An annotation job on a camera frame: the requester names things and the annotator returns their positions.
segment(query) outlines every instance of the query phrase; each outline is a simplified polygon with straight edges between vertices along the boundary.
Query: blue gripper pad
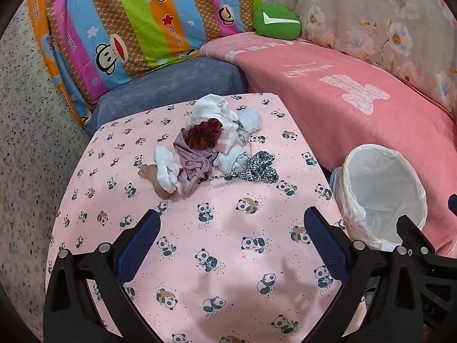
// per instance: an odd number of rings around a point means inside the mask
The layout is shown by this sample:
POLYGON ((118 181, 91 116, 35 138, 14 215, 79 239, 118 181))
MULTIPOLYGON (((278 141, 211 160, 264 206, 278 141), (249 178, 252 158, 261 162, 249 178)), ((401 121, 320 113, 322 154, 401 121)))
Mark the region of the blue gripper pad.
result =
POLYGON ((346 269, 347 258, 332 233, 328 231, 321 219, 311 208, 305 211, 304 224, 306 232, 324 261, 328 272, 330 272, 333 278, 344 283, 348 277, 346 269))
POLYGON ((132 281, 138 272, 161 230, 161 216, 151 210, 147 218, 128 230, 135 230, 136 233, 116 259, 116 279, 120 285, 132 281))

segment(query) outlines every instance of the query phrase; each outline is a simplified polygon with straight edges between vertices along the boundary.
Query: light blue cloth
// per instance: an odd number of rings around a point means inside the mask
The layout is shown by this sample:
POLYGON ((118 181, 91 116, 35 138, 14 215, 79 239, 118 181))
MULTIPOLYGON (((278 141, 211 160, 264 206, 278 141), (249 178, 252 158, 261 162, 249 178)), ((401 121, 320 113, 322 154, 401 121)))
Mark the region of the light blue cloth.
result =
POLYGON ((246 77, 235 65, 208 57, 188 59, 106 93, 85 130, 92 137, 103 124, 148 109, 199 99, 209 93, 246 92, 246 77))

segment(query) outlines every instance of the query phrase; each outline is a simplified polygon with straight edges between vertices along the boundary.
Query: green pillow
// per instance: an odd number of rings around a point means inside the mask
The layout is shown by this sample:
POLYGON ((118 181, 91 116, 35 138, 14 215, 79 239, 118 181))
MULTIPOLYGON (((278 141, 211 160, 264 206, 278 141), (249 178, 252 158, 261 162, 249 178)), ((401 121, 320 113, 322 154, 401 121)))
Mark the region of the green pillow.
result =
POLYGON ((278 4, 261 4, 252 15, 255 33, 280 40, 295 40, 302 24, 298 16, 278 4))

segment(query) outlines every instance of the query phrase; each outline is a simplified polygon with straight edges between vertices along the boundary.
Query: white plastic bag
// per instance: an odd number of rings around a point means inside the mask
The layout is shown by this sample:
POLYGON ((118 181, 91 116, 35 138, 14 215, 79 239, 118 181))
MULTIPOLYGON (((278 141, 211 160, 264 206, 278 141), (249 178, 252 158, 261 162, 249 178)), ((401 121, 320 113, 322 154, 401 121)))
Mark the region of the white plastic bag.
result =
POLYGON ((353 149, 330 180, 349 237, 374 249, 401 244, 397 220, 407 215, 421 230, 426 223, 426 192, 401 153, 376 144, 353 149))

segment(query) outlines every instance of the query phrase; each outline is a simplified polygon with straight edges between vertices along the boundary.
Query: metal bolt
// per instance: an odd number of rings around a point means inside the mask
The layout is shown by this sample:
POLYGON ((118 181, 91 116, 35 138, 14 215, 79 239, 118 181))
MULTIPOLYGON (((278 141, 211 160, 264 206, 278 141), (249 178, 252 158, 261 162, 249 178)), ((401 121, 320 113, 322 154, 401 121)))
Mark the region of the metal bolt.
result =
POLYGON ((110 244, 105 242, 98 247, 98 251, 100 253, 106 253, 110 248, 111 248, 110 244))
POLYGON ((67 249, 62 249, 59 252, 59 258, 65 258, 68 255, 68 250, 67 249))
POLYGON ((408 251, 406 250, 406 248, 404 246, 399 246, 399 247, 397 247, 397 252, 401 255, 405 255, 408 251))
POLYGON ((357 250, 363 250, 363 249, 366 248, 365 242, 360 241, 360 240, 354 241, 353 246, 354 246, 357 250))

